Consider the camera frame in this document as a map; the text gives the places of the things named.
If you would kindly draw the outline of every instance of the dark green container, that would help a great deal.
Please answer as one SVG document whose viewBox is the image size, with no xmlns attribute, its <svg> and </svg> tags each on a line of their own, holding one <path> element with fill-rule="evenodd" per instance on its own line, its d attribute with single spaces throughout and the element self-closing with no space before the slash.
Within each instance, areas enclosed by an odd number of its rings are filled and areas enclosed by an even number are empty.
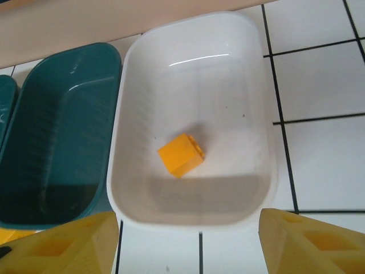
<svg viewBox="0 0 365 274">
<path fill-rule="evenodd" d="M 0 75 L 0 148 L 17 101 L 17 83 L 12 77 Z"/>
<path fill-rule="evenodd" d="M 46 229 L 88 215 L 105 189 L 121 76 L 97 43 L 29 73 L 0 152 L 0 227 Z"/>
</svg>

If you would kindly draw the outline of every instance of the beige wall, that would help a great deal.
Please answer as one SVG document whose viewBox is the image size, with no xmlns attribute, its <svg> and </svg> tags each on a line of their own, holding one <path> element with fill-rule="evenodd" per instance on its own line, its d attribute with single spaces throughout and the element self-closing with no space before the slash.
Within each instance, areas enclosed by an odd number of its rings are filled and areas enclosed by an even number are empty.
<svg viewBox="0 0 365 274">
<path fill-rule="evenodd" d="M 11 1 L 16 1 L 17 8 L 0 9 L 0 68 L 89 43 L 143 33 L 186 17 L 272 0 Z M 15 5 L 11 1 L 1 5 Z M 21 1 L 29 3 L 18 7 Z"/>
</svg>

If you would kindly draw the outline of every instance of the yellow plastic object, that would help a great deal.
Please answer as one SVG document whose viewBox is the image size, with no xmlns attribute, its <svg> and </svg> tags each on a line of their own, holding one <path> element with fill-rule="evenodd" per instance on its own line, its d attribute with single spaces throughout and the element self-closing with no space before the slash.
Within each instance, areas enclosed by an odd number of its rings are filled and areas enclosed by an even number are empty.
<svg viewBox="0 0 365 274">
<path fill-rule="evenodd" d="M 204 161 L 204 153 L 193 136 L 181 134 L 158 150 L 167 170 L 180 178 Z"/>
<path fill-rule="evenodd" d="M 0 274 L 110 274 L 118 237 L 113 212 L 79 219 L 0 245 Z"/>
<path fill-rule="evenodd" d="M 269 274 L 365 273 L 365 234 L 263 209 L 259 238 Z"/>
<path fill-rule="evenodd" d="M 0 244 L 7 243 L 8 241 L 18 240 L 34 233 L 35 230 L 14 230 L 0 228 Z"/>
</svg>

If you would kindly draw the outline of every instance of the yellow lego brick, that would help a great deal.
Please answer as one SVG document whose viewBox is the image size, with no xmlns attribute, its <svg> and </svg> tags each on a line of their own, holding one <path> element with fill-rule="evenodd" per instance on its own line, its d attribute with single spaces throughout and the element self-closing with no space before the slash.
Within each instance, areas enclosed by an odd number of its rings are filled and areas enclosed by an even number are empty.
<svg viewBox="0 0 365 274">
<path fill-rule="evenodd" d="M 34 230 L 15 230 L 0 228 L 0 244 L 7 243 L 34 234 Z"/>
<path fill-rule="evenodd" d="M 199 166 L 204 153 L 191 135 L 181 134 L 158 150 L 167 170 L 177 178 Z"/>
</svg>

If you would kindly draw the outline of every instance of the black grout line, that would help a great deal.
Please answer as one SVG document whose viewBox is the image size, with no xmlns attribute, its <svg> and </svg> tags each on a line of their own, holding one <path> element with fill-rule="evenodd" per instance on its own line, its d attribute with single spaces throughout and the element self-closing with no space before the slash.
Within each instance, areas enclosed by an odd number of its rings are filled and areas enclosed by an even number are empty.
<svg viewBox="0 0 365 274">
<path fill-rule="evenodd" d="M 308 119 L 288 120 L 288 121 L 284 121 L 283 123 L 284 124 L 295 124 L 295 123 L 305 123 L 305 122 L 314 122 L 314 121 L 323 121 L 323 120 L 353 118 L 353 117 L 360 117 L 360 116 L 365 116 L 365 112 L 336 115 L 336 116 L 323 116 L 323 117 L 308 118 Z M 282 122 L 273 122 L 274 126 L 279 125 L 279 124 L 282 124 Z"/>
<path fill-rule="evenodd" d="M 15 66 L 13 67 L 13 70 L 11 71 L 11 74 L 10 74 L 11 77 L 13 77 L 14 70 L 15 70 Z"/>
<path fill-rule="evenodd" d="M 291 169 L 291 161 L 290 161 L 290 155 L 289 155 L 289 146 L 287 144 L 285 125 L 283 123 L 284 118 L 283 118 L 283 111 L 282 111 L 281 101 L 280 101 L 278 79 L 276 77 L 275 64 L 274 64 L 274 58 L 273 58 L 273 51 L 271 49 L 269 28 L 267 26 L 267 19 L 266 19 L 266 13 L 265 13 L 265 7 L 264 7 L 264 5 L 261 5 L 261 9 L 262 9 L 263 22 L 264 22 L 264 25 L 265 25 L 265 33 L 266 33 L 266 39 L 267 39 L 267 47 L 269 49 L 269 54 L 270 54 L 271 70 L 272 70 L 272 73 L 273 73 L 273 80 L 274 80 L 274 86 L 275 86 L 276 99 L 277 99 L 278 109 L 279 109 L 279 117 L 280 117 L 280 122 L 282 122 L 281 123 L 281 131 L 282 131 L 282 135 L 283 135 L 283 143 L 284 143 L 284 149 L 285 149 L 285 157 L 286 157 L 287 169 L 288 169 L 288 173 L 289 173 L 289 182 L 290 182 L 290 189 L 291 189 L 291 197 L 293 198 L 294 211 L 295 211 L 295 213 L 297 213 L 299 211 L 299 209 L 298 209 L 298 202 L 297 202 L 297 194 L 295 193 L 293 170 Z"/>
<path fill-rule="evenodd" d="M 344 40 L 344 41 L 340 41 L 340 42 L 329 43 L 329 44 L 323 44 L 323 45 L 319 45 L 319 46 L 304 47 L 304 48 L 302 48 L 302 49 L 297 49 L 297 50 L 283 51 L 283 52 L 281 52 L 281 53 L 272 53 L 272 54 L 264 55 L 263 57 L 264 57 L 264 58 L 268 58 L 268 57 L 270 57 L 270 56 L 278 56 L 278 55 L 284 55 L 284 54 L 289 54 L 289 53 L 297 53 L 297 52 L 300 52 L 300 51 L 320 49 L 321 47 L 336 46 L 336 45 L 341 45 L 341 44 L 351 43 L 351 42 L 356 42 L 356 41 L 357 41 L 356 39 Z"/>
<path fill-rule="evenodd" d="M 344 4 L 344 8 L 346 9 L 347 16 L 348 16 L 348 18 L 350 20 L 352 30 L 354 31 L 356 41 L 358 42 L 359 50 L 360 50 L 361 55 L 363 57 L 363 61 L 365 63 L 365 52 L 364 52 L 364 48 L 363 48 L 363 45 L 361 44 L 360 37 L 359 37 L 358 31 L 356 30 L 354 20 L 352 19 L 352 15 L 350 13 L 350 9 L 348 8 L 347 1 L 346 0 L 342 0 L 342 1 L 343 1 L 343 4 Z"/>
<path fill-rule="evenodd" d="M 365 214 L 365 209 L 354 210 L 300 210 L 300 214 Z"/>
<path fill-rule="evenodd" d="M 203 274 L 203 232 L 199 232 L 199 274 Z"/>
<path fill-rule="evenodd" d="M 119 273 L 120 262 L 120 249 L 121 249 L 121 237 L 123 235 L 123 221 L 120 221 L 119 241 L 118 241 L 118 253 L 116 255 L 115 274 Z"/>
</svg>

